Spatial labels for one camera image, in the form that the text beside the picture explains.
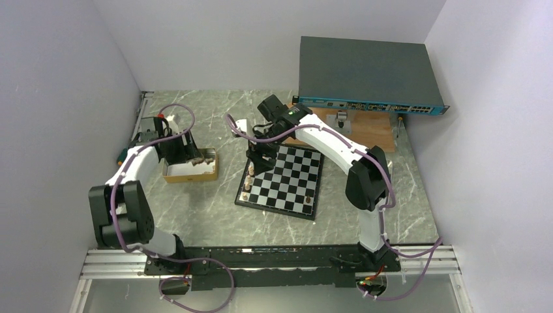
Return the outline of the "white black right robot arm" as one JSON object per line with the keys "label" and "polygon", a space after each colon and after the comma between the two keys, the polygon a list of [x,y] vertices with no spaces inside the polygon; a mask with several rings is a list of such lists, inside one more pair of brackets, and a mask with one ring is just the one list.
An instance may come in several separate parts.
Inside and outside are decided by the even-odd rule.
{"label": "white black right robot arm", "polygon": [[346,174],[345,195],[359,210],[359,253],[363,268],[374,271],[384,263],[387,235],[383,211],[391,203],[389,167],[383,150],[368,148],[333,130],[302,104],[288,107],[275,95],[258,105],[266,124],[241,128],[250,136],[247,156],[255,170],[267,171],[276,162],[277,145],[288,138],[300,140],[334,162]]}

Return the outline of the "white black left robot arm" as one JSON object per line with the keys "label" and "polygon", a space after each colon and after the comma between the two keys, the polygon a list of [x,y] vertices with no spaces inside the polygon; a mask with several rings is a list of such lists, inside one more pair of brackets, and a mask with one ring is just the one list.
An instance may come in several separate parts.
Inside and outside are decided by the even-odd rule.
{"label": "white black left robot arm", "polygon": [[172,274],[186,268],[188,257],[178,235],[156,227],[143,184],[159,163],[168,183],[193,181],[217,168],[216,158],[198,149],[191,131],[181,130],[178,122],[176,114],[143,118],[116,174],[88,193],[100,248],[142,251],[161,258],[162,266]]}

